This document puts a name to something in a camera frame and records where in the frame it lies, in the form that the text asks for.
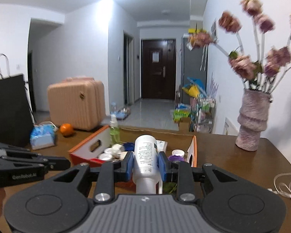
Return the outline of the black paper bag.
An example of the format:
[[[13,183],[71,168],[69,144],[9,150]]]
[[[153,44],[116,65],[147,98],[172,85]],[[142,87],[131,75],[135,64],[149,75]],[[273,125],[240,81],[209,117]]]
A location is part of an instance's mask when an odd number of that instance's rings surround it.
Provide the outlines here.
[[[30,142],[33,121],[23,74],[10,75],[5,54],[7,77],[0,71],[0,143],[24,147]]]

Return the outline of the blue tissue pack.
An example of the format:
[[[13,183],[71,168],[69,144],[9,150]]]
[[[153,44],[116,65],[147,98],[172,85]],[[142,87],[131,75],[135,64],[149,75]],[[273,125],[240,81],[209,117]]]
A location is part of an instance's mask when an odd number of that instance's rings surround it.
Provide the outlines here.
[[[30,135],[30,145],[33,150],[55,146],[55,133],[57,126],[52,122],[42,122],[34,125]]]

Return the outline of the pink textured vase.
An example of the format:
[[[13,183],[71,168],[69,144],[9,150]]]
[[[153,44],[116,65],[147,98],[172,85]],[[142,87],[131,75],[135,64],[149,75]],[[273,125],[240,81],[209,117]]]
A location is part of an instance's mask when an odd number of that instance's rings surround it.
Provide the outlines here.
[[[240,124],[236,145],[246,151],[256,151],[261,132],[267,129],[270,94],[258,90],[244,90],[239,110]]]

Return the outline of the white small jar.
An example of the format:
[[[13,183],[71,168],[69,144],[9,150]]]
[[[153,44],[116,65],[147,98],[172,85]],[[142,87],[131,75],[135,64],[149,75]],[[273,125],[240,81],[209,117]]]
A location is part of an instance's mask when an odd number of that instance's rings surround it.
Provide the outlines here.
[[[111,147],[111,149],[112,149],[112,155],[115,158],[120,158],[121,153],[125,151],[125,147],[121,144],[114,144]]]

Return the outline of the green spray bottle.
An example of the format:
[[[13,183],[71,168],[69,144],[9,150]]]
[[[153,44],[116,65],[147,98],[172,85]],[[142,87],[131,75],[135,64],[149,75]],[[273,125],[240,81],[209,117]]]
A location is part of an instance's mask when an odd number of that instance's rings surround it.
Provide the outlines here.
[[[111,143],[114,144],[120,144],[120,131],[118,126],[117,117],[115,114],[111,114],[111,120],[110,120],[110,137],[111,137]]]

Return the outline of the white board leaning on wall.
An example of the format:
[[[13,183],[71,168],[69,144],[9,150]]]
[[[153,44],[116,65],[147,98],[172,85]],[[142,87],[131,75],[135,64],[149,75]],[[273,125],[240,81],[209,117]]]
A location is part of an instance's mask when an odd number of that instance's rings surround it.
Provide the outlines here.
[[[226,117],[224,121],[223,135],[237,136],[238,129],[232,124],[232,122]]]

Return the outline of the white round lid with label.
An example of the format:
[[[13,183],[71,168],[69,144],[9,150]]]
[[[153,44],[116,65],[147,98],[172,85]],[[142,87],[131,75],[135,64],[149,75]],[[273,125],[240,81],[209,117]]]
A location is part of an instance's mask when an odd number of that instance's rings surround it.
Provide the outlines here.
[[[98,156],[98,159],[103,161],[110,161],[113,159],[113,156],[112,154],[102,153]]]

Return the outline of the blue round lid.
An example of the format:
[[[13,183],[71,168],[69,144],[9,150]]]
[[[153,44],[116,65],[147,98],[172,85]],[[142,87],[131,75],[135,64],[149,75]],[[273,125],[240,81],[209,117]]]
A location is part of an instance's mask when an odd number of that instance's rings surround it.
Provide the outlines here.
[[[134,143],[124,143],[125,151],[134,151]]]

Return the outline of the brown cardboard box on floor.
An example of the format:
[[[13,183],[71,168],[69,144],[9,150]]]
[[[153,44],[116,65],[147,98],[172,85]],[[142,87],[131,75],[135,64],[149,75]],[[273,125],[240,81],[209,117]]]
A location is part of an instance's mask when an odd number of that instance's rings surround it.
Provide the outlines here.
[[[190,120],[181,120],[178,123],[179,131],[190,132],[190,124],[191,124]]]

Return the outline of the grey refrigerator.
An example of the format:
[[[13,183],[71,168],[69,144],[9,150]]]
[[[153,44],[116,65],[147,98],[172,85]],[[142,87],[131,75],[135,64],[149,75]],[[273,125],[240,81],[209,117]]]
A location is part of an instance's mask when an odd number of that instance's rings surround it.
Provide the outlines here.
[[[190,87],[190,77],[193,81],[197,80],[197,84],[206,90],[207,69],[202,66],[203,48],[194,48],[189,50],[187,43],[189,42],[188,34],[184,34],[181,40],[181,88]]]

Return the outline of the orange white cardboard box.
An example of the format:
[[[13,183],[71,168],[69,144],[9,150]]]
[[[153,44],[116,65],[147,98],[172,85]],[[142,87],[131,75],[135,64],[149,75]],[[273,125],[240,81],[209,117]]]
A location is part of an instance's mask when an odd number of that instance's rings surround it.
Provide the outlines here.
[[[135,140],[142,135],[150,135],[157,140],[156,150],[171,156],[176,149],[184,151],[184,160],[197,167],[197,137],[184,131],[159,130],[150,128],[120,127],[120,144],[126,151],[134,151]],[[99,167],[104,163],[99,156],[111,147],[109,125],[100,126],[87,138],[69,150],[74,165],[88,163],[90,167]]]

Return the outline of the pink ribbed suitcase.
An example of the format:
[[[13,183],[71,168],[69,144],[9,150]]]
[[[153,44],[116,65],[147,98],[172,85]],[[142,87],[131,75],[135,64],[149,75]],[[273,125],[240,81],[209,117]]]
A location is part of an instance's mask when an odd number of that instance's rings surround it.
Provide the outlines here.
[[[51,121],[92,130],[106,116],[104,84],[91,77],[69,77],[47,88]]]

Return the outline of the orange fruit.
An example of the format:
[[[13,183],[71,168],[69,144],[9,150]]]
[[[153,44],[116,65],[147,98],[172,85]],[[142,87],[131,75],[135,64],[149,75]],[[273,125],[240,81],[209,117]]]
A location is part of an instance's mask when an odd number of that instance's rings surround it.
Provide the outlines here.
[[[72,125],[68,123],[62,124],[59,128],[59,131],[63,137],[70,137],[74,134]]]

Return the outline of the purple round lid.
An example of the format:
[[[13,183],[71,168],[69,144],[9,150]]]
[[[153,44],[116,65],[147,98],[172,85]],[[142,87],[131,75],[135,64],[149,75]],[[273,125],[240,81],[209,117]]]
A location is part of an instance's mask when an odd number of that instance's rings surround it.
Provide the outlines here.
[[[178,156],[178,155],[171,155],[171,156],[168,157],[168,160],[170,162],[183,162],[184,158],[181,157],[181,156]]]

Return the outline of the white lotion tube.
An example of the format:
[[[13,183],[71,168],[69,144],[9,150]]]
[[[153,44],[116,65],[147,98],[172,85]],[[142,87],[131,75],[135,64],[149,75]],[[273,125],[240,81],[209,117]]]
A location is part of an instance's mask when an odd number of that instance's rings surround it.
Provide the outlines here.
[[[142,135],[135,140],[133,182],[137,194],[156,194],[160,180],[157,141],[153,136]]]

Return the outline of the dark brown door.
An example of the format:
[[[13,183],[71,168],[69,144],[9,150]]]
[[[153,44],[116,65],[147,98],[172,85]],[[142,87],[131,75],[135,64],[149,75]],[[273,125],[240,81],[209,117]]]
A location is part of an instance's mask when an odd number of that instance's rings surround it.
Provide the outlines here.
[[[174,100],[176,90],[176,40],[141,41],[141,97]]]

